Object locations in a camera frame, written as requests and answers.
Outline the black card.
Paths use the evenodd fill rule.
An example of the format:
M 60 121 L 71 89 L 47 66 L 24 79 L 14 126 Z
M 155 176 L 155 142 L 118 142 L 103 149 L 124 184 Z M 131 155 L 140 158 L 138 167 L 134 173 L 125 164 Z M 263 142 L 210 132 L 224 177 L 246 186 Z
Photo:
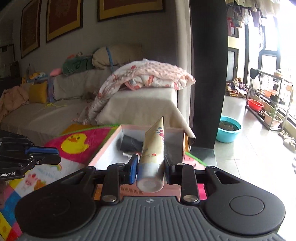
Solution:
M 125 153 L 141 153 L 143 142 L 138 141 L 136 138 L 124 135 L 116 143 L 117 148 Z

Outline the cream lotion tube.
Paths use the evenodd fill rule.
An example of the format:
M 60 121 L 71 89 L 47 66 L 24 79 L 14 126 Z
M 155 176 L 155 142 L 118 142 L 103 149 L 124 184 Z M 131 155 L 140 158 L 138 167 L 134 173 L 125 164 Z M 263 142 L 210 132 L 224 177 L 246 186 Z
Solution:
M 160 117 L 145 133 L 137 167 L 136 185 L 146 193 L 155 193 L 164 186 L 164 118 Z

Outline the colourful play mat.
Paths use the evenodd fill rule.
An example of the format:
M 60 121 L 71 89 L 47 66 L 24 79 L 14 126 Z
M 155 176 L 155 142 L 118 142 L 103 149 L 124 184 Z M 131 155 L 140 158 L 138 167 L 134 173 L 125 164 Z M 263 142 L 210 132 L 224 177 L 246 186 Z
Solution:
M 52 156 L 30 168 L 19 157 L 9 158 L 8 162 L 16 164 L 24 173 L 11 171 L 8 185 L 4 188 L 1 239 L 16 240 L 22 233 L 14 214 L 20 198 L 86 166 L 105 170 L 111 164 L 127 163 L 132 153 L 120 149 L 124 137 L 142 143 L 146 131 L 143 126 L 83 128 L 72 125 L 63 135 L 45 144 L 46 148 L 55 149 Z

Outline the yellow cushion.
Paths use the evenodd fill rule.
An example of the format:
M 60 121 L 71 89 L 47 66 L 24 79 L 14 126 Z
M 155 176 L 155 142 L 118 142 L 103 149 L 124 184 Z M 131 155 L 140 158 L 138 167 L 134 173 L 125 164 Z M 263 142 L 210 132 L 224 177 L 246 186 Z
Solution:
M 47 103 L 47 82 L 40 84 L 33 84 L 29 88 L 29 102 L 30 103 Z

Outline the beige covered sofa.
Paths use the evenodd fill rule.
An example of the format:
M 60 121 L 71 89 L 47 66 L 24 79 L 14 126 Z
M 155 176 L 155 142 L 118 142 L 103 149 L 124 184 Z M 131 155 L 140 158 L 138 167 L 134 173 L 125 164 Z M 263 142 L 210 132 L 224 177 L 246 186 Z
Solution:
M 72 76 L 59 75 L 52 80 L 55 102 L 27 103 L 1 120 L 1 130 L 29 137 L 42 145 L 61 135 L 71 124 L 83 127 L 126 124 L 152 126 L 160 117 L 167 128 L 181 128 L 191 140 L 196 138 L 177 107 L 177 90 L 171 87 L 120 88 L 96 105 L 88 98 L 98 93 L 110 70 L 89 70 Z

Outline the teal plastic basin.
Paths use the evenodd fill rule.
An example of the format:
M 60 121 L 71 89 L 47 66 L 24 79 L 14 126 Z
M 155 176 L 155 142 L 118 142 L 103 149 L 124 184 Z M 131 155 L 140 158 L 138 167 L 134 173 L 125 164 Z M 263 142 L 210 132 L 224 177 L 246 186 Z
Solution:
M 216 140 L 222 143 L 232 143 L 241 131 L 241 124 L 229 116 L 220 118 Z

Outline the white slippers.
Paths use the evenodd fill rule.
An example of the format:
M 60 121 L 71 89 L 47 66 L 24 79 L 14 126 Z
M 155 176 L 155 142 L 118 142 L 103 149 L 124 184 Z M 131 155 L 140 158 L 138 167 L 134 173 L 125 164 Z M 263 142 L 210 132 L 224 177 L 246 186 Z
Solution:
M 283 145 L 291 152 L 296 153 L 295 139 L 290 137 L 285 130 L 281 130 L 278 135 L 283 139 Z

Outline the green plush toy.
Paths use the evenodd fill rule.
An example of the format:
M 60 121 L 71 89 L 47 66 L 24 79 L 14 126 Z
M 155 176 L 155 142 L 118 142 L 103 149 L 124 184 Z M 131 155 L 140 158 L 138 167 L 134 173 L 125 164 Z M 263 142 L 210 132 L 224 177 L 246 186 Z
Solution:
M 71 55 L 65 60 L 61 68 L 52 70 L 50 76 L 54 77 L 61 74 L 68 76 L 94 68 L 92 56 Z

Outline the red plastic basin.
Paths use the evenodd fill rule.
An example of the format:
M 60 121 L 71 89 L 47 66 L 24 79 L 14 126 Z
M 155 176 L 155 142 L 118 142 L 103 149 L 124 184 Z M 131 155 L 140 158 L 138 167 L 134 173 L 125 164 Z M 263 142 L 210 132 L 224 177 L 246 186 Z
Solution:
M 264 107 L 264 105 L 261 102 L 258 102 L 250 98 L 247 101 L 247 105 L 249 106 L 249 108 L 251 108 L 253 111 L 256 111 L 256 112 L 259 112 Z

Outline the metal shelf rack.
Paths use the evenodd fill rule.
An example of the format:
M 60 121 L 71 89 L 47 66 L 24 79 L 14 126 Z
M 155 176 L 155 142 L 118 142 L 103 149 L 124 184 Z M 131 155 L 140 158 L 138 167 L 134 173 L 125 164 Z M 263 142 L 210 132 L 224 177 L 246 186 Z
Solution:
M 279 131 L 284 128 L 290 106 L 293 101 L 294 85 L 284 79 L 278 70 L 269 74 L 260 69 L 250 69 L 250 84 L 245 107 L 268 131 Z M 264 107 L 259 112 L 247 105 L 248 99 L 261 102 Z

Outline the beige pillow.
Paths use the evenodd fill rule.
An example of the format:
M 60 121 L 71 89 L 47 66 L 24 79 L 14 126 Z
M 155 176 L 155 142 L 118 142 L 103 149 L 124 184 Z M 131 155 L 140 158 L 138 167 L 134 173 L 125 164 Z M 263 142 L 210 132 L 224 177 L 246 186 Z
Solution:
M 92 65 L 97 69 L 105 69 L 108 66 L 125 65 L 142 60 L 143 57 L 144 52 L 141 45 L 119 44 L 104 46 L 94 52 Z

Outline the pink floral blanket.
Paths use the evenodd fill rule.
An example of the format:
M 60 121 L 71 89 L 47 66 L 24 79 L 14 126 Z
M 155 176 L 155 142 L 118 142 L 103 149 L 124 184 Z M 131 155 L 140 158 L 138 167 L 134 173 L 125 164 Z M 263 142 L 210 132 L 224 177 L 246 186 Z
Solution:
M 195 83 L 190 73 L 176 65 L 147 59 L 133 61 L 118 68 L 107 78 L 93 102 L 74 121 L 83 125 L 91 124 L 122 85 L 133 91 L 142 87 L 173 88 L 178 91 Z

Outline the framed wall picture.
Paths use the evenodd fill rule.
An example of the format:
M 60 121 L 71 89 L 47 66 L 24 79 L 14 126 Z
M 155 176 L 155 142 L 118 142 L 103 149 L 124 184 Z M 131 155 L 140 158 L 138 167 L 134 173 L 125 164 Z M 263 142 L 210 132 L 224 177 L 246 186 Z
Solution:
M 106 0 L 98 1 L 97 21 L 129 16 L 134 14 L 162 11 L 162 0 Z
M 83 0 L 47 1 L 46 43 L 83 27 Z
M 22 10 L 20 32 L 22 59 L 40 47 L 41 5 L 41 0 L 33 0 Z

